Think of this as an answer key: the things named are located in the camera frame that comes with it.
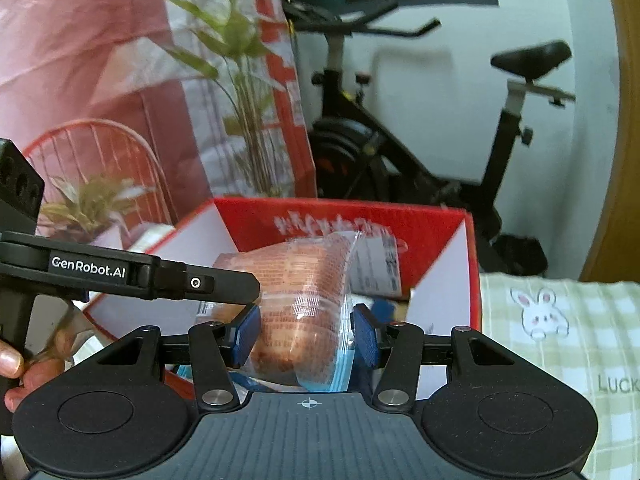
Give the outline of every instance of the crosshair marking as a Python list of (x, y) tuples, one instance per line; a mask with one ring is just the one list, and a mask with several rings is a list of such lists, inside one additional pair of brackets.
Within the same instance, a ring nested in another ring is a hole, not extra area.
[(305, 399), (302, 402), (299, 402), (299, 404), (302, 404), (306, 409), (310, 410), (311, 408), (316, 407), (318, 404), (322, 404), (322, 402), (318, 402), (317, 400), (314, 400), (311, 397), (309, 397), (308, 399)]

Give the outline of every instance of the finger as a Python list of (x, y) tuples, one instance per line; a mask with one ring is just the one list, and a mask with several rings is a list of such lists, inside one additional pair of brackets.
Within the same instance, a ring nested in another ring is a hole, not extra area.
[(0, 375), (16, 379), (24, 372), (24, 359), (16, 349), (0, 341)]
[(49, 359), (47, 361), (36, 363), (29, 368), (24, 373), (22, 383), (24, 384), (27, 392), (32, 392), (64, 371), (65, 362), (62, 359)]
[(76, 341), (76, 335), (73, 334), (72, 330), (69, 327), (61, 328), (56, 332), (54, 336), (54, 344), (56, 346), (56, 350), (63, 358), (67, 359), (71, 357), (71, 352), (74, 347), (74, 342)]
[(11, 388), (4, 394), (4, 405), (10, 412), (14, 413), (27, 395), (29, 395), (29, 392), (23, 386)]

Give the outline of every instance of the exercise bike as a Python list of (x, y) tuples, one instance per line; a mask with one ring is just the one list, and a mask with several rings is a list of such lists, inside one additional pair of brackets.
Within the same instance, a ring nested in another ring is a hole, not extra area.
[(285, 14), (297, 32), (324, 34), (329, 46), (324, 72), (312, 77), (313, 85), (322, 87), (322, 116), (308, 133), (316, 164), (318, 196), (464, 208), (474, 218), (481, 267), (491, 272), (525, 274), (522, 265), (505, 261), (490, 244), (502, 227), (495, 199), (515, 141), (520, 138), (529, 146), (533, 138), (530, 128), (520, 128), (527, 93), (547, 96), (551, 104), (559, 107), (564, 107), (565, 101), (575, 101), (573, 94), (535, 83), (571, 58), (571, 49), (564, 41), (553, 41), (492, 57), (492, 66), (521, 76), (524, 81), (508, 81), (507, 101), (482, 182), (443, 179), (430, 173), (391, 131), (363, 108), (364, 88), (370, 84), (370, 75), (356, 74), (359, 90), (354, 97), (342, 90), (345, 37), (370, 34), (419, 38), (441, 25), (438, 19), (414, 31), (369, 25), (397, 7), (398, 3), (390, 0), (373, 12), (345, 22), (319, 7), (284, 3)]

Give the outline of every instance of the label sticker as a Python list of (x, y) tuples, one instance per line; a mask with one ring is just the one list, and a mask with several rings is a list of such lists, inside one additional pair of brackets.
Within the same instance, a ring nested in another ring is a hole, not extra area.
[(214, 303), (210, 301), (201, 301), (198, 306), (198, 316), (210, 316), (213, 310)]
[(87, 254), (63, 253), (62, 251), (51, 251), (48, 270), (62, 276), (118, 285), (126, 285), (129, 278), (128, 263), (97, 258)]
[(402, 296), (398, 247), (393, 236), (362, 237), (357, 243), (349, 273), (351, 291), (365, 296)]

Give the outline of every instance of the rabbit print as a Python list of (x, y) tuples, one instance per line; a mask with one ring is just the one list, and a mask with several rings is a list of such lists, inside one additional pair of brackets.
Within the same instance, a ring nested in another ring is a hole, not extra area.
[(512, 288), (511, 297), (522, 308), (522, 327), (534, 341), (542, 341), (548, 334), (568, 335), (569, 322), (556, 307), (554, 291), (543, 288), (535, 301), (526, 292)]

